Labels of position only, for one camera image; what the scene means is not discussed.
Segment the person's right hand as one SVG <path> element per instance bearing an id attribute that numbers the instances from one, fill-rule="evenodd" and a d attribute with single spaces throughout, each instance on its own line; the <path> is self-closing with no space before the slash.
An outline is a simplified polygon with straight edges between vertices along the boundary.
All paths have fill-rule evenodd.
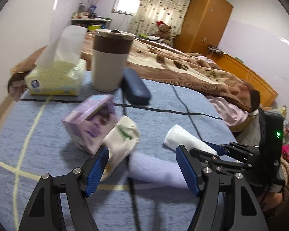
<path id="1" fill-rule="evenodd" d="M 269 192 L 263 203 L 262 211 L 268 226 L 277 229 L 289 225 L 289 185 L 281 193 Z"/>

